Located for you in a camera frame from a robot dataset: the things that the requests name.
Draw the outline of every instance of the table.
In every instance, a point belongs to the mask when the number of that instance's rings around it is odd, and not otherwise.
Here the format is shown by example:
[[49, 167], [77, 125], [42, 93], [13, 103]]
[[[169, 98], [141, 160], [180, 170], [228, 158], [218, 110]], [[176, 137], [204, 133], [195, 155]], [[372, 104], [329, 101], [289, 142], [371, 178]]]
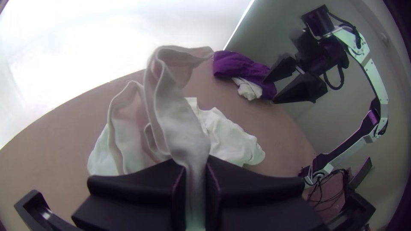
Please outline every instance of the table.
[[[72, 222], [71, 215], [89, 195], [87, 160], [107, 123], [110, 101], [127, 80], [142, 76], [143, 71], [132, 73], [64, 103], [0, 150], [0, 220], [8, 231], [27, 230], [13, 205], [32, 189], [43, 193], [53, 212]], [[197, 97], [200, 109], [217, 107], [257, 137], [265, 159], [245, 168], [291, 177], [315, 157], [305, 135], [280, 105], [239, 96], [232, 81], [214, 78], [211, 60], [194, 69], [183, 91], [187, 97]]]

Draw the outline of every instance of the black cable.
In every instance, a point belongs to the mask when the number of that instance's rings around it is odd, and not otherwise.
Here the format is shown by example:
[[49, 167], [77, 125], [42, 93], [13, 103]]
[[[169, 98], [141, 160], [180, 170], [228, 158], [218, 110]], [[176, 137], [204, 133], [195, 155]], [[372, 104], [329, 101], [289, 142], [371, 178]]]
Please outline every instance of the black cable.
[[[342, 174], [342, 189], [334, 196], [328, 198], [327, 200], [322, 200], [322, 185], [327, 183], [333, 176], [337, 175], [341, 173]], [[325, 178], [323, 178], [321, 181], [319, 181], [318, 183], [316, 183], [316, 186], [314, 188], [314, 190], [308, 195], [307, 201], [308, 202], [316, 202], [316, 204], [313, 206], [314, 208], [316, 208], [318, 205], [323, 204], [323, 203], [328, 203], [333, 201], [333, 203], [331, 204], [331, 206], [325, 208], [325, 209], [321, 209], [321, 210], [317, 210], [316, 212], [322, 212], [325, 211], [327, 209], [330, 209], [331, 207], [333, 207], [335, 205], [335, 203], [342, 197], [342, 195], [345, 195], [345, 198], [347, 197], [347, 190], [348, 190], [348, 181], [349, 181], [349, 175], [348, 175], [348, 171], [345, 169], [337, 169], [335, 171], [332, 171], [328, 176], [326, 176]], [[313, 195], [314, 192], [317, 191], [317, 189], [320, 190], [320, 198], [318, 201], [315, 200], [311, 200], [311, 196]]]
[[341, 67], [341, 65], [338, 65], [337, 67], [338, 67], [338, 73], [340, 74], [340, 85], [339, 85], [339, 86], [337, 86], [337, 87], [333, 86], [333, 85], [330, 83], [330, 81], [328, 80], [327, 73], [324, 72], [324, 74], [323, 74], [324, 82], [325, 82], [331, 89], [333, 89], [333, 90], [340, 90], [340, 89], [343, 87], [343, 85], [344, 85], [344, 80], [345, 80], [343, 68]]
[[337, 17], [336, 15], [334, 15], [331, 12], [328, 12], [328, 14], [333, 17], [335, 20], [342, 22], [342, 24], [340, 24], [340, 27], [350, 27], [352, 29], [352, 33], [355, 35], [355, 44], [357, 45], [358, 49], [361, 48], [361, 36], [360, 33], [358, 32], [357, 28], [351, 24], [348, 21], [345, 21], [344, 19], [341, 19], [339, 17]]

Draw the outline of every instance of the wire bundle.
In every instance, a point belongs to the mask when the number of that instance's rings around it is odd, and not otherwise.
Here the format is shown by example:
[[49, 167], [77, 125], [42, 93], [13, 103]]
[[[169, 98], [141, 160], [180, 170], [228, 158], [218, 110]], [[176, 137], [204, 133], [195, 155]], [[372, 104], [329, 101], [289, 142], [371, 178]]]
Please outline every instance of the wire bundle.
[[[332, 196], [332, 197], [330, 197], [330, 198], [328, 198], [328, 199], [326, 199], [326, 200], [322, 200], [322, 197], [323, 197], [323, 195], [322, 195], [322, 185], [324, 185], [325, 183], [327, 183], [333, 176], [335, 176], [335, 175], [337, 175], [337, 174], [342, 174], [342, 189], [336, 194], [336, 195], [334, 195], [334, 196]], [[348, 174], [348, 171], [347, 170], [345, 170], [345, 169], [337, 169], [337, 170], [335, 170], [335, 171], [332, 171], [328, 176], [326, 176], [326, 177], [324, 177], [324, 178], [322, 178], [322, 179], [320, 179], [320, 178], [317, 178], [317, 182], [314, 184], [315, 185], [315, 187], [314, 187], [314, 189], [313, 189], [313, 191], [308, 195], [308, 198], [307, 198], [307, 201], [308, 202], [316, 202], [316, 204], [314, 205], [314, 209], [316, 209], [320, 204], [323, 204], [323, 203], [329, 203], [329, 202], [333, 202], [329, 207], [327, 207], [327, 208], [325, 208], [325, 209], [321, 209], [321, 210], [316, 210], [316, 212], [322, 212], [322, 211], [325, 211], [325, 210], [327, 210], [327, 209], [330, 209], [330, 208], [332, 208], [334, 205], [335, 205], [335, 203], [343, 196], [343, 195], [345, 195], [345, 198], [346, 198], [346, 196], [347, 196], [347, 191], [348, 191], [348, 181], [349, 181], [349, 174]], [[317, 190], [319, 190], [320, 191], [320, 198], [319, 198], [319, 200], [312, 200], [311, 199], [311, 197], [312, 197], [312, 195], [317, 191]]]

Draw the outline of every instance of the purple cloth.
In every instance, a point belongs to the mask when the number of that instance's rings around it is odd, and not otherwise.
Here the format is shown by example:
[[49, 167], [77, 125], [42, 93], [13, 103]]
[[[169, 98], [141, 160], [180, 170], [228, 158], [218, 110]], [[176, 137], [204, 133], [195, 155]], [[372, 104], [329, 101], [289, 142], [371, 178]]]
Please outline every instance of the purple cloth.
[[256, 63], [237, 52], [222, 50], [214, 53], [213, 72], [220, 79], [241, 77], [262, 88], [261, 99], [273, 100], [277, 94], [274, 83], [263, 83], [270, 71], [268, 66]]

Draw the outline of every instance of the fabric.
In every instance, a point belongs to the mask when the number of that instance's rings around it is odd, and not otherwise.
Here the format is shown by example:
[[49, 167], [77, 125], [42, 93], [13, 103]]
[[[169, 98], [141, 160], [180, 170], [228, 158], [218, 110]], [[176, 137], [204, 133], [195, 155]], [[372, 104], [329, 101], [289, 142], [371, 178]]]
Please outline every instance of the fabric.
[[91, 174], [127, 175], [172, 158], [186, 172], [188, 230], [204, 228], [202, 182], [209, 154], [239, 166], [257, 164], [265, 155], [254, 136], [219, 110], [202, 111], [195, 98], [182, 96], [192, 69], [211, 55], [209, 47], [158, 48], [143, 84], [130, 81], [112, 99], [107, 125], [88, 161]]
[[[191, 109], [200, 122], [203, 132], [209, 137], [211, 142], [210, 155], [228, 161], [232, 164], [242, 167], [244, 164], [256, 165], [263, 161], [265, 152], [257, 142], [255, 136], [249, 135], [244, 130], [227, 119], [224, 114], [217, 108], [211, 110], [201, 110], [197, 105], [197, 98], [186, 98]], [[122, 117], [132, 116], [128, 112], [136, 111], [127, 110]], [[118, 135], [117, 139], [122, 140], [117, 143], [117, 146], [122, 151], [123, 163], [127, 173], [137, 172], [146, 167], [150, 167], [162, 160], [151, 159], [153, 154], [159, 155], [153, 135], [149, 134], [151, 130], [147, 129], [148, 133], [140, 142], [148, 145], [148, 150], [145, 151], [139, 142], [136, 142], [139, 133], [138, 127], [126, 120], [120, 122], [116, 120], [114, 130]], [[101, 135], [97, 139], [94, 150], [89, 156], [87, 168], [91, 175], [116, 176], [120, 173], [117, 171], [116, 163], [108, 148], [108, 137], [110, 129], [108, 124], [104, 127]]]
[[256, 63], [237, 52], [222, 50], [214, 53], [213, 72], [220, 79], [241, 77], [262, 88], [261, 99], [272, 100], [277, 94], [274, 83], [264, 83], [265, 76], [270, 71], [268, 66]]
[[[185, 174], [168, 160], [129, 175], [91, 176], [90, 197], [72, 219], [85, 231], [186, 230]], [[207, 231], [328, 230], [302, 199], [301, 178], [263, 176], [209, 156], [203, 183]]]
[[249, 101], [259, 99], [262, 95], [262, 89], [255, 83], [249, 82], [243, 78], [231, 78], [238, 86], [238, 94], [244, 96]]

